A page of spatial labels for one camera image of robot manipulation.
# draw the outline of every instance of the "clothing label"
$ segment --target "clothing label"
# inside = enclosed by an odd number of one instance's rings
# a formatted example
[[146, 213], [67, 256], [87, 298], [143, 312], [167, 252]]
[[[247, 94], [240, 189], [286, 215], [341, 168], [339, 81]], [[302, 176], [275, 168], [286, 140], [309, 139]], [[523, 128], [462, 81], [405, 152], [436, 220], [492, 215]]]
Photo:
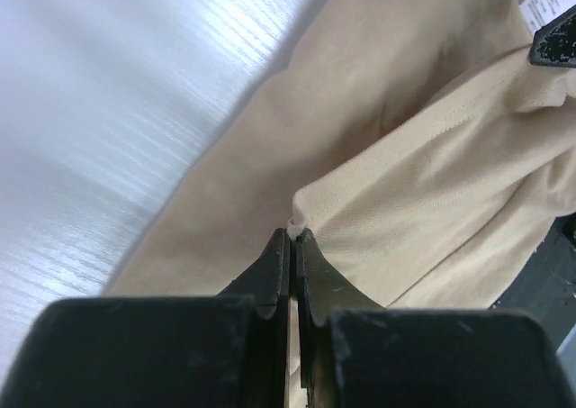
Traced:
[[576, 0], [524, 0], [520, 5], [520, 12], [532, 32], [547, 25], [573, 5]]

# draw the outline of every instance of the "brushed metal surface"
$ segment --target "brushed metal surface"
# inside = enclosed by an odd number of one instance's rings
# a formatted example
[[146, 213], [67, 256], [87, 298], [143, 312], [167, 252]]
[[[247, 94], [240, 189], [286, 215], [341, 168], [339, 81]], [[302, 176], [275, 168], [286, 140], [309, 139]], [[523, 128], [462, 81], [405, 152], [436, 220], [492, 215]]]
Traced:
[[321, 1], [0, 0], [0, 383], [47, 303], [101, 291]]

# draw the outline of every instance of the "fabric fold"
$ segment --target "fabric fold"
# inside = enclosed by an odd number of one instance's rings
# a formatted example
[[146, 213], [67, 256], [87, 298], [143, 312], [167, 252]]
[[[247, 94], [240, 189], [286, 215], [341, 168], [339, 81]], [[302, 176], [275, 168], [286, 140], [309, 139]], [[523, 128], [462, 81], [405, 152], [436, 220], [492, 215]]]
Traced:
[[572, 205], [572, 73], [529, 42], [518, 0], [328, 0], [106, 294], [213, 295], [292, 220], [381, 304], [487, 305]]

